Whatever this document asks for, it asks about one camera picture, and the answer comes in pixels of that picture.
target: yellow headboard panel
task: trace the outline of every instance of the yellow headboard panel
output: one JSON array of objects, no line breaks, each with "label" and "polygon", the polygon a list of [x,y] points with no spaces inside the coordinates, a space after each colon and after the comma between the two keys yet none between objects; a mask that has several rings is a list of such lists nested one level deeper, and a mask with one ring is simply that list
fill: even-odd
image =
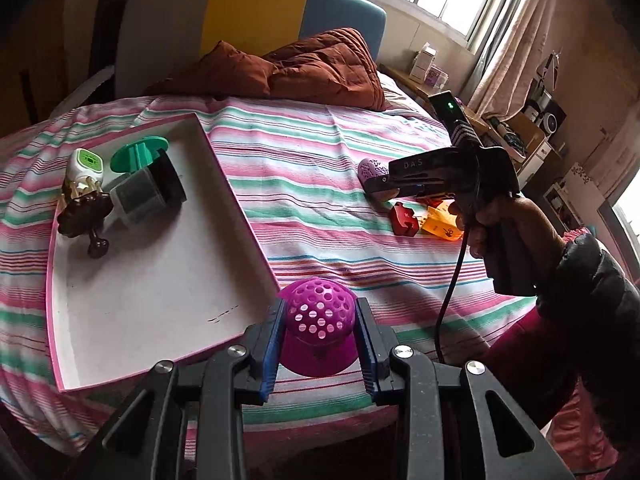
[{"label": "yellow headboard panel", "polygon": [[296,41],[306,0],[209,0],[200,55],[220,40],[256,56]]}]

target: headboard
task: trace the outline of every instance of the headboard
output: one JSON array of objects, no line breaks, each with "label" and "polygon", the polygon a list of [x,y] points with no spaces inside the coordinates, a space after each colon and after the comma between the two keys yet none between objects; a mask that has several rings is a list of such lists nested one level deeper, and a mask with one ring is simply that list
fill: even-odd
[{"label": "headboard", "polygon": [[129,0],[116,56],[117,98],[139,95],[219,40],[263,56],[332,28],[360,31],[374,59],[386,13],[366,0]]}]

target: person's hand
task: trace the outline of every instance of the person's hand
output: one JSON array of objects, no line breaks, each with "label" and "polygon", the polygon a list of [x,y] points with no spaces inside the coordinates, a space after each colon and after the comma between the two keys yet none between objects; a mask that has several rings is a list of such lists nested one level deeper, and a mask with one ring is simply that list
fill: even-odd
[{"label": "person's hand", "polygon": [[[458,228],[465,228],[460,209],[456,203],[451,204],[449,211],[458,215]],[[564,250],[564,242],[559,237],[551,222],[528,198],[498,197],[487,207],[476,213],[475,223],[469,232],[469,253],[474,258],[484,257],[486,251],[486,229],[502,219],[512,219],[520,233],[522,241],[529,249],[536,267],[538,281],[544,282],[558,266]]]}]

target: green toy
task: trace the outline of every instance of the green toy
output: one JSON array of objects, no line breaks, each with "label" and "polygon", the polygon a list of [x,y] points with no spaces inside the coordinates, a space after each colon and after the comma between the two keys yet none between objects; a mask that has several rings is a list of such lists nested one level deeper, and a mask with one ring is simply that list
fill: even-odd
[{"label": "green toy", "polygon": [[156,160],[158,150],[166,151],[168,147],[169,142],[164,137],[144,137],[122,146],[111,157],[109,166],[113,173],[135,173]]}]

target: blue headboard panel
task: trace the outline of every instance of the blue headboard panel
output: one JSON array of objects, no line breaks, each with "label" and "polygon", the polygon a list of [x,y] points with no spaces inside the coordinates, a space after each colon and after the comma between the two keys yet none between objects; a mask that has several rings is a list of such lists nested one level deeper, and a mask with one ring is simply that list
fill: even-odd
[{"label": "blue headboard panel", "polygon": [[385,33],[386,12],[367,0],[306,0],[300,38],[339,27],[352,27],[363,35],[376,59]]}]

